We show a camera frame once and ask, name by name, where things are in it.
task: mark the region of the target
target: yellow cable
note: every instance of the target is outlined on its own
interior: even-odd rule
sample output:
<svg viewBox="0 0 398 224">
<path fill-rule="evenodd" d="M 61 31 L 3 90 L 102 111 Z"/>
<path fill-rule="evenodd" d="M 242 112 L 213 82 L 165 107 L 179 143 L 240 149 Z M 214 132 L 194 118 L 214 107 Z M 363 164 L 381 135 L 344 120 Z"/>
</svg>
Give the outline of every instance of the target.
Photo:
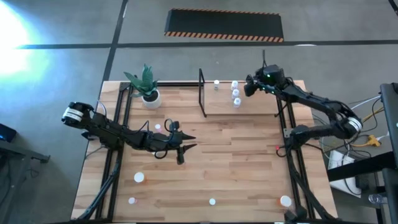
<svg viewBox="0 0 398 224">
<path fill-rule="evenodd" d="M 375 112 L 374 112 L 374 114 L 376 115 L 376 114 L 378 114 L 378 113 L 380 113 L 380 112 L 382 112 L 383 111 L 383 109 L 384 109 L 384 107 L 382 106 L 382 107 L 380 107 L 379 109 L 377 109 Z M 367 121 L 369 118 L 371 118 L 373 116 L 373 113 L 371 113 L 371 114 L 369 114 L 369 115 L 367 115 L 366 117 L 364 117 L 363 119 L 362 119 L 362 122 L 365 122 L 365 121 Z"/>
<path fill-rule="evenodd" d="M 368 136 L 368 141 L 365 144 L 360 144 L 360 145 L 355 145 L 352 144 L 353 147 L 365 147 L 365 146 L 375 146 L 375 147 L 379 147 L 381 145 L 381 143 L 376 139 L 376 137 L 374 137 L 373 134 Z"/>
</svg>

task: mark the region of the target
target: green plant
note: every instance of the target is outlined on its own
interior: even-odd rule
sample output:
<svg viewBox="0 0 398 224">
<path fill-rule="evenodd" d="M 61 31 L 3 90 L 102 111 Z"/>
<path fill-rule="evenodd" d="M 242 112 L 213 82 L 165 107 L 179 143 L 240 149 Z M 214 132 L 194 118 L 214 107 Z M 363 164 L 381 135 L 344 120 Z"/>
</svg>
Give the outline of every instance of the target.
<svg viewBox="0 0 398 224">
<path fill-rule="evenodd" d="M 150 96 L 152 92 L 156 91 L 157 80 L 154 81 L 152 67 L 148 67 L 146 64 L 144 64 L 142 80 L 138 79 L 137 75 L 131 75 L 128 72 L 124 72 L 124 74 L 130 80 L 131 86 L 133 86 L 139 92 L 138 94 L 133 93 L 131 96 Z"/>
</svg>

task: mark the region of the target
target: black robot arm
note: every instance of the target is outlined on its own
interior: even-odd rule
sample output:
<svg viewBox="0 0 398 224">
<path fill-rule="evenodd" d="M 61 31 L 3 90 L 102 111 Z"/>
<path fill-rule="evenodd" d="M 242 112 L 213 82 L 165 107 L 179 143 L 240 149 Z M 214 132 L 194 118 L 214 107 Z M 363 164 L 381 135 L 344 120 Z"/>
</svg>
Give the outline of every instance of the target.
<svg viewBox="0 0 398 224">
<path fill-rule="evenodd" d="M 260 68 L 254 77 L 248 75 L 244 87 L 246 96 L 251 96 L 256 90 L 274 94 L 278 99 L 289 103 L 300 103 L 315 110 L 324 112 L 330 124 L 307 127 L 298 125 L 289 137 L 286 149 L 296 149 L 310 138 L 335 136 L 340 139 L 352 138 L 362 129 L 361 120 L 344 103 L 329 100 L 313 93 L 308 93 L 294 84 L 291 78 L 284 76 L 284 71 L 277 65 Z"/>
<path fill-rule="evenodd" d="M 87 130 L 82 134 L 85 138 L 98 136 L 100 143 L 110 149 L 118 150 L 125 142 L 135 150 L 154 152 L 157 159 L 163 159 L 169 150 L 176 150 L 178 165 L 184 163 L 185 151 L 196 146 L 196 144 L 180 146 L 183 140 L 195 139 L 195 137 L 179 131 L 178 121 L 166 120 L 171 121 L 169 128 L 166 129 L 170 132 L 169 136 L 154 133 L 149 129 L 143 130 L 145 125 L 148 126 L 148 121 L 141 129 L 130 130 L 126 126 L 111 121 L 105 115 L 94 112 L 93 107 L 85 103 L 71 102 L 62 116 L 62 121 L 68 126 Z M 157 156 L 157 153 L 162 151 L 166 153 L 162 157 Z"/>
</svg>

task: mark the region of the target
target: concrete floor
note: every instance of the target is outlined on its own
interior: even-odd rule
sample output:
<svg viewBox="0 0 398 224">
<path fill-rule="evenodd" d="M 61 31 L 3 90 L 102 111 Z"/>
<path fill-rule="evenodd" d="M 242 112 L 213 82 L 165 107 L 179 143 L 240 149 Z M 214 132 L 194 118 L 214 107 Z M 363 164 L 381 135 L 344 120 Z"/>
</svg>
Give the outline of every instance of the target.
<svg viewBox="0 0 398 224">
<path fill-rule="evenodd" d="M 7 0 L 0 2 L 0 24 L 8 32 L 0 47 L 17 44 L 111 43 L 122 0 Z M 205 39 L 164 37 L 167 11 L 172 7 L 271 11 L 282 14 L 285 39 L 398 39 L 398 17 L 385 0 L 130 0 L 120 43 L 198 42 Z M 110 80 L 126 80 L 123 71 L 140 73 L 152 65 L 161 80 L 243 79 L 261 66 L 264 47 L 203 47 L 117 49 Z M 382 83 L 398 82 L 398 45 L 266 47 L 268 64 L 276 63 L 294 79 L 305 80 L 314 93 L 344 102 L 376 96 Z M 28 178 L 18 195 L 10 223 L 49 223 L 69 219 L 80 178 L 87 141 L 81 131 L 60 118 L 70 101 L 96 104 L 109 49 L 0 51 L 0 123 L 16 129 L 16 144 L 50 154 L 48 164 Z M 371 105 L 356 110 L 371 112 Z M 376 136 L 386 133 L 378 116 Z M 365 128 L 373 127 L 374 121 Z M 389 140 L 372 155 L 391 150 Z M 353 206 L 352 197 L 335 193 L 339 217 L 376 222 L 373 209 Z"/>
</svg>

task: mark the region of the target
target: black metal frame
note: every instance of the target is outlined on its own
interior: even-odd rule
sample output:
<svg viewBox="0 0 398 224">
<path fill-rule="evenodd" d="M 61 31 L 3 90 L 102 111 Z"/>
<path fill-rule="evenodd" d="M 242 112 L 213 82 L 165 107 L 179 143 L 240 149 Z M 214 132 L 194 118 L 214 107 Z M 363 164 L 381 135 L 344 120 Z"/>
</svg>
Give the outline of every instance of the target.
<svg viewBox="0 0 398 224">
<path fill-rule="evenodd" d="M 201 112 L 203 113 L 204 117 L 207 118 L 207 114 L 205 113 L 205 78 L 203 77 L 203 72 L 201 68 L 199 68 L 199 105 Z"/>
</svg>

